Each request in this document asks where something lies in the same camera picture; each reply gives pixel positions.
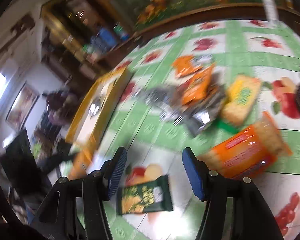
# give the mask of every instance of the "orange snack package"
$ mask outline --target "orange snack package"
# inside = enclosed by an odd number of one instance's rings
[[[267,111],[254,124],[197,157],[230,179],[253,177],[279,156],[292,155]]]
[[[215,63],[207,67],[204,71],[194,74],[190,79],[188,88],[184,91],[182,96],[182,104],[186,105],[192,101],[199,101],[207,96],[207,89],[211,81],[212,70]]]
[[[181,78],[187,75],[193,74],[198,70],[204,68],[206,64],[212,61],[212,55],[202,55],[202,56],[181,56],[178,57],[172,66],[176,70],[176,77]]]
[[[86,169],[92,162],[93,152],[84,148],[81,150],[74,159],[73,167],[68,175],[69,180],[80,179],[85,177]]]

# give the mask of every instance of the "person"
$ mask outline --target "person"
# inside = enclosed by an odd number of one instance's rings
[[[66,96],[62,95],[62,91],[54,92],[48,94],[47,92],[42,93],[42,97],[46,99],[46,104],[48,106],[48,111],[58,111],[60,108],[63,107]]]
[[[58,125],[70,122],[79,105],[77,96],[68,91],[59,90],[49,94],[44,92],[42,97],[46,98],[49,118]]]

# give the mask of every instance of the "painting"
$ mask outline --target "painting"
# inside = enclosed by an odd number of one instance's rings
[[[25,83],[8,112],[6,122],[16,131],[20,131],[38,98],[39,93]]]

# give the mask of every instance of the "cracker package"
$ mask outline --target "cracker package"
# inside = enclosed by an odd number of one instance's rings
[[[229,179],[254,176],[292,152],[267,111],[254,124],[197,157]]]
[[[241,126],[256,101],[261,84],[258,78],[237,75],[227,90],[229,102],[221,111],[222,119],[234,126]]]
[[[186,105],[194,101],[200,101],[207,96],[207,89],[210,85],[211,75],[215,63],[205,70],[194,74],[190,79],[188,88],[183,92],[182,104]]]
[[[164,210],[173,210],[167,175],[154,181],[118,189],[117,212],[119,215]]]

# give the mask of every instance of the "table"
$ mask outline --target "table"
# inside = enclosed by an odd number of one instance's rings
[[[194,42],[200,39],[206,47],[196,50]],[[287,81],[282,77],[288,77],[291,86],[300,83],[300,38],[282,22],[277,28],[255,20],[198,24],[152,39],[146,46],[134,49],[119,67],[131,62],[128,68],[134,72],[130,81],[134,87],[181,84],[188,78],[176,79],[172,62],[180,55],[206,53],[212,53],[216,60],[213,78],[219,83],[229,86],[239,73],[266,82],[243,127],[268,110],[294,153],[292,157],[280,158],[267,172],[254,179],[271,211],[277,215],[289,203],[291,194],[298,192],[300,196],[300,118],[298,113],[291,113],[293,105],[289,99],[285,105],[277,102],[272,89],[274,81]],[[118,216],[115,197],[104,203],[115,240],[195,239],[205,203],[193,195],[181,161],[182,149],[191,147],[198,155],[232,136],[225,130],[211,127],[191,138],[184,126],[160,122],[159,114],[157,109],[129,97],[119,102],[95,153],[93,165],[88,169],[90,172],[100,168],[105,160],[113,157],[119,146],[124,146],[128,150],[127,166],[130,168],[146,169],[155,164],[160,166],[163,174],[169,175],[172,212]],[[67,173],[69,165],[64,165],[63,174]],[[123,175],[122,185],[126,178]],[[231,202],[229,199],[227,214],[231,213]],[[294,239],[300,231],[300,203],[295,212],[295,219],[287,225],[289,230],[285,240]],[[225,235],[229,223],[226,219]]]

